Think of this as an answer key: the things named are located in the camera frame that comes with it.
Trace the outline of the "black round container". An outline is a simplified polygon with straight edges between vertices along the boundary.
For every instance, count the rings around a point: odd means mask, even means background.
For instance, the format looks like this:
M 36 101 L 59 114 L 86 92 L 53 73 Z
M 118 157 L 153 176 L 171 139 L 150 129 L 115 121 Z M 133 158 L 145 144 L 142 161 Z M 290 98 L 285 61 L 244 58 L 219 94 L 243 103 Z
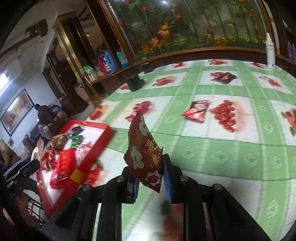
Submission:
M 128 85 L 131 92 L 135 92 L 144 86 L 145 81 L 142 78 L 140 78 L 137 74 L 134 74 L 129 75 L 126 78 L 126 84 Z

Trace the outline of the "framed wall picture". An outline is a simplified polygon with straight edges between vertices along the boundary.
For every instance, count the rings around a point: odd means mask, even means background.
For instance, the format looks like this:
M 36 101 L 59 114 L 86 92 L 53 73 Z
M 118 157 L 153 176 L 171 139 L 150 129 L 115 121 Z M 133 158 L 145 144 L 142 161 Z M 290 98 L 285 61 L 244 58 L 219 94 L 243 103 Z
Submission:
M 31 97 L 23 89 L 1 116 L 1 123 L 10 137 L 33 107 Z

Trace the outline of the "pink thermos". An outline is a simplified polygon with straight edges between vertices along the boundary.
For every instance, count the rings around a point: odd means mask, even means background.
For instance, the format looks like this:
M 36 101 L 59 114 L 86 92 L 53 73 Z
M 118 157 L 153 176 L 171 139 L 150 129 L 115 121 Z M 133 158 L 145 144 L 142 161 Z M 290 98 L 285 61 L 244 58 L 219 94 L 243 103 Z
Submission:
M 102 73 L 104 75 L 107 75 L 107 70 L 104 66 L 104 63 L 99 58 L 97 59 L 97 63 L 98 63 L 99 68 L 101 69 Z

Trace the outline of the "black snack packet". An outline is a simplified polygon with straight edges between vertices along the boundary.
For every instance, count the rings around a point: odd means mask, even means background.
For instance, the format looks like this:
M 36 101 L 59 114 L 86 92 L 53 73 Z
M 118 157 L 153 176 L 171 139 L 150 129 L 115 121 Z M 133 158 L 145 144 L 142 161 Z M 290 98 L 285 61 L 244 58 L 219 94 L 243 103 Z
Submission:
M 67 132 L 67 138 L 71 138 L 72 136 L 77 136 L 77 135 L 79 135 L 82 131 L 84 131 L 84 127 L 82 127 L 82 126 L 75 126 L 75 127 L 71 128 L 71 129 Z

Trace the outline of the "large red jujube packet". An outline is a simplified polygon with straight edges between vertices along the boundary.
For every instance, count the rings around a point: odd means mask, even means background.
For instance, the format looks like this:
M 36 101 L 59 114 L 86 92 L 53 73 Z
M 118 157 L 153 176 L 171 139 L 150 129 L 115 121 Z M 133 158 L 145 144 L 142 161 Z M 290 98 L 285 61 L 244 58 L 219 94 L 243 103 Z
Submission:
M 124 160 L 142 185 L 160 193 L 164 174 L 163 149 L 153 138 L 141 113 L 136 114 L 130 125 Z

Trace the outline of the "white spray bottle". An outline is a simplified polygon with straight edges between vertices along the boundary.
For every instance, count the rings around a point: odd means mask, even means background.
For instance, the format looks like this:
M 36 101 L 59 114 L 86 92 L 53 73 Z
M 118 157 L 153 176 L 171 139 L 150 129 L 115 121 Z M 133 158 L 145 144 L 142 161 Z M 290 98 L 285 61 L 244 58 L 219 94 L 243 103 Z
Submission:
M 274 43 L 270 37 L 270 34 L 266 34 L 266 54 L 267 54 L 267 67 L 271 70 L 275 69 L 275 51 Z

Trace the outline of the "red flower snack packet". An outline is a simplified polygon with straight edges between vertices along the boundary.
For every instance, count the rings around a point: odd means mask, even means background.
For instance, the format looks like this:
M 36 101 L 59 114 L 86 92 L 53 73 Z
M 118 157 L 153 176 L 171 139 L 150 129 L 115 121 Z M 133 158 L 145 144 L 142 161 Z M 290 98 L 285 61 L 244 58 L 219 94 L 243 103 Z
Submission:
M 182 113 L 182 116 L 202 123 L 205 120 L 205 112 L 207 111 L 210 100 L 197 100 L 191 103 L 190 108 Z

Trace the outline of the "purple bottle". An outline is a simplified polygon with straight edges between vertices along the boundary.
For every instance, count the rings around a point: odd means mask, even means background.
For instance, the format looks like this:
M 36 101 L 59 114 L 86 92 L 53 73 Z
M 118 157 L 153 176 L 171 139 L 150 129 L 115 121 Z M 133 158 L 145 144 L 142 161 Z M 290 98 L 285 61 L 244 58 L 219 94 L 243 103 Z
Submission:
M 288 56 L 288 59 L 290 61 L 293 60 L 293 57 L 292 57 L 292 45 L 290 44 L 290 42 L 287 43 L 287 56 Z
M 292 44 L 292 61 L 296 63 L 296 47 L 294 44 Z

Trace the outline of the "green candy packet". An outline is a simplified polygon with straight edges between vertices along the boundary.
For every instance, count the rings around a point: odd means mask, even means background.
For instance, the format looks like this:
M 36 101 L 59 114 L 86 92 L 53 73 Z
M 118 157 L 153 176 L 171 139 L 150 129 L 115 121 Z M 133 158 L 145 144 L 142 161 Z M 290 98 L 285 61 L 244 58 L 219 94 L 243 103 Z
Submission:
M 71 137 L 71 145 L 70 148 L 77 148 L 82 144 L 84 137 L 82 135 L 74 135 Z

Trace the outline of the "dark brown snack packet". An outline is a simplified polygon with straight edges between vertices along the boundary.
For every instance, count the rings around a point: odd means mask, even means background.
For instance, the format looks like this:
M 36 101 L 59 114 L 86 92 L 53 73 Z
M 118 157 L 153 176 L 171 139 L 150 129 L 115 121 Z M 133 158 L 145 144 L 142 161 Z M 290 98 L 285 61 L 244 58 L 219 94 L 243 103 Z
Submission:
M 213 72 L 213 73 L 210 73 L 210 75 L 212 76 L 212 79 L 211 79 L 212 81 L 216 81 L 224 85 L 229 84 L 231 81 L 237 78 L 236 75 L 230 72 L 225 72 L 225 73 Z

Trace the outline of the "red tray box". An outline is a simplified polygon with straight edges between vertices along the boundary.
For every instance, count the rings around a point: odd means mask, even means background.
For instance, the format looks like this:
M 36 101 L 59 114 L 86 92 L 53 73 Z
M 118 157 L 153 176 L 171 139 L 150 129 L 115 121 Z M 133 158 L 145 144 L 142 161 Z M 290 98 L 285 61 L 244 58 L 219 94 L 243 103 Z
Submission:
M 114 136 L 107 124 L 80 120 L 69 121 L 59 134 L 67 135 L 76 127 L 82 128 L 82 143 L 74 147 L 69 138 L 62 150 L 45 153 L 37 172 L 37 187 L 48 216 L 53 216 L 85 182 L 91 166 Z

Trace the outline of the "pink white snack packet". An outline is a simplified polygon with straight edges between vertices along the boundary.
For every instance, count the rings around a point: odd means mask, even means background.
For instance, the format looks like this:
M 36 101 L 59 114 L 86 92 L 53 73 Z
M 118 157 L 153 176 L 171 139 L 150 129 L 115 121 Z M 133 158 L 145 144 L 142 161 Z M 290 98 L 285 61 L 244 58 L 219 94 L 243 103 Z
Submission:
M 77 147 L 77 149 L 75 150 L 76 166 L 79 166 L 83 162 L 83 160 L 85 159 L 85 157 L 87 156 L 91 148 L 92 148 L 91 142 L 82 143 Z

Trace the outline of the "gold brown snack packet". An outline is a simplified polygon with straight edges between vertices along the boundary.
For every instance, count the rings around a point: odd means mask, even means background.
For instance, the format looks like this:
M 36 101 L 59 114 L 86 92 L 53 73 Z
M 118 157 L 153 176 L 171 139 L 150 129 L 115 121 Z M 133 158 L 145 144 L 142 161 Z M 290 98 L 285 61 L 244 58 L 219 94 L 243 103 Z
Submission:
M 53 150 L 60 151 L 64 148 L 64 146 L 66 145 L 67 142 L 68 142 L 67 135 L 65 135 L 65 134 L 56 135 L 56 136 L 52 137 L 52 139 L 50 141 L 50 147 Z

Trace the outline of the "green patterned tablecloth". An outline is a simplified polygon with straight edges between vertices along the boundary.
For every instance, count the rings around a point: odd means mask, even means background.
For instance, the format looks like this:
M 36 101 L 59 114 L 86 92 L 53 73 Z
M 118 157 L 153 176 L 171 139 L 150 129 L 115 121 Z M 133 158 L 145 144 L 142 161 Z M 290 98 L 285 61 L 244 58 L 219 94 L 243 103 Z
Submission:
M 237 78 L 224 85 L 211 80 L 213 72 Z M 216 59 L 140 76 L 140 90 L 121 84 L 89 117 L 115 134 L 87 183 L 121 174 L 130 122 L 141 112 L 172 164 L 200 184 L 223 185 L 272 240 L 281 240 L 295 222 L 295 78 L 280 67 Z M 182 116 L 197 100 L 211 101 L 202 123 Z

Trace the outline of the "red foil snack packet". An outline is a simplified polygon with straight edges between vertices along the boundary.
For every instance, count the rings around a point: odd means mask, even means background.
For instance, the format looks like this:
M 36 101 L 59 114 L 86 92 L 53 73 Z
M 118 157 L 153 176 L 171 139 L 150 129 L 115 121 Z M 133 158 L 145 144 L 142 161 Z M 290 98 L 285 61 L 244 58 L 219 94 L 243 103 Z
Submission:
M 56 167 L 52 172 L 50 187 L 52 189 L 62 189 L 76 167 L 75 150 L 70 148 L 58 152 Z

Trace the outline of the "dark red snack packet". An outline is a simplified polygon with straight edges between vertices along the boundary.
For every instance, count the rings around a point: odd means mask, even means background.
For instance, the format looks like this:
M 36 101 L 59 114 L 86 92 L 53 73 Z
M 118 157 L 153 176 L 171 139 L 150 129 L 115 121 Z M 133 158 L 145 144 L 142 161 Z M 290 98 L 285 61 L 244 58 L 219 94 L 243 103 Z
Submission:
M 51 150 L 46 152 L 41 160 L 40 170 L 42 171 L 52 171 L 56 167 L 56 151 Z

